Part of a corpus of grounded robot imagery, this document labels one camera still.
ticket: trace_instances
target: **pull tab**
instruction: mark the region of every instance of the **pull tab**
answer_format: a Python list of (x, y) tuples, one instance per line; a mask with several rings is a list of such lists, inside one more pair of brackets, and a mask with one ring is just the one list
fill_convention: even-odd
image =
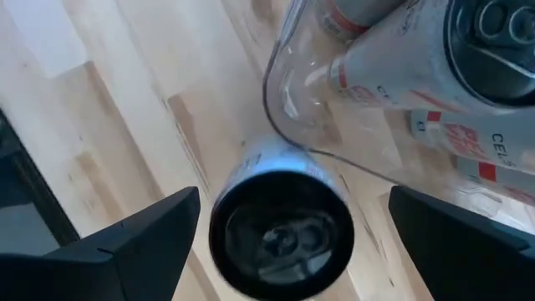
[(535, 44), (535, 7), (525, 1), (491, 1), (477, 9), (476, 37), (488, 46), (524, 48)]

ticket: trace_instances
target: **can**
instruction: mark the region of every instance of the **can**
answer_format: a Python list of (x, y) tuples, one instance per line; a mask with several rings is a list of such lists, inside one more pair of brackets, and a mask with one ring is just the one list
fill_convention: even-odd
[(412, 110), (410, 132), (432, 148), (468, 159), (535, 174), (535, 112), (461, 115)]
[(409, 0), (329, 67), (332, 89), (393, 109), (501, 114), (535, 105), (535, 3)]
[(302, 300), (345, 270), (354, 226), (332, 177), (305, 151), (263, 137), (246, 151), (212, 209), (221, 275), (261, 300)]
[(403, 0), (316, 0), (321, 27), (341, 40), (352, 40), (399, 7)]
[(486, 162), (456, 158), (456, 169), (463, 177), (505, 196), (535, 206), (535, 176)]

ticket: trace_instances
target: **wooden floor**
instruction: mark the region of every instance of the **wooden floor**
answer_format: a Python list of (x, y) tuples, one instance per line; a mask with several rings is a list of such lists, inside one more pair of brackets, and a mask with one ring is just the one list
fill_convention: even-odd
[[(243, 142), (272, 133), (261, 80), (287, 5), (0, 4), (0, 105), (82, 236), (200, 187), (201, 217), (176, 300), (247, 299), (218, 275), (207, 226)], [(391, 184), (322, 162), (347, 186), (356, 241), (346, 273), (315, 299), (431, 299), (386, 209)]]

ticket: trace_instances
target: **red stripe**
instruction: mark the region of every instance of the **red stripe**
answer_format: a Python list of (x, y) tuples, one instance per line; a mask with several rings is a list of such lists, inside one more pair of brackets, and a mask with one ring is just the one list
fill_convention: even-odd
[(448, 110), (450, 112), (456, 112), (456, 113), (461, 113), (461, 110), (457, 109), (457, 108), (454, 108), (452, 106), (449, 106), (447, 104), (444, 104), (442, 103), (440, 100), (438, 99), (434, 99), (432, 97), (430, 97), (429, 95), (427, 94), (423, 94), (419, 91), (415, 91), (415, 90), (411, 90), (410, 92), (416, 94), (417, 96), (420, 96), (423, 100), (427, 101), (428, 103), (432, 104), (432, 105), (435, 105), (441, 109), (444, 109), (444, 110)]
[(327, 4), (329, 5), (329, 11), (331, 13), (331, 16), (333, 17), (333, 20), (341, 28), (347, 29), (349, 31), (356, 32), (356, 33), (363, 33), (366, 30), (368, 30), (369, 27), (357, 25), (349, 21), (346, 17), (344, 17), (344, 15), (336, 7), (336, 3), (334, 3), (334, 0), (327, 0)]
[(427, 121), (439, 122), (441, 121), (441, 117), (442, 117), (441, 112), (429, 111), (427, 113)]
[(346, 89), (348, 87), (348, 79), (345, 77), (345, 66), (344, 62), (342, 61), (340, 61), (340, 65), (338, 67), (338, 77), (340, 80), (340, 87)]
[(479, 162), (479, 176), (485, 180), (496, 181), (496, 167), (492, 164)]

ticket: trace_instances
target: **energy drink can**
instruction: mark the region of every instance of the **energy drink can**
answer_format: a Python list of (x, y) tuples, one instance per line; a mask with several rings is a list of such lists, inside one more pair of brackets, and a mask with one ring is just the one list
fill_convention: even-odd
[(400, 6), (403, 0), (316, 0), (322, 28), (342, 40), (352, 40)]
[(329, 68), (361, 105), (499, 114), (535, 105), (535, 2), (409, 0)]
[(535, 112), (471, 116), (438, 111), (410, 112), (411, 134), (432, 148), (476, 161), (535, 173)]
[(302, 300), (345, 270), (354, 227), (329, 174), (278, 137), (253, 142), (217, 198), (211, 255), (238, 291), (261, 300)]
[(533, 175), (462, 157), (456, 158), (456, 169), (471, 181), (535, 206), (535, 187), (533, 186), (535, 176)]

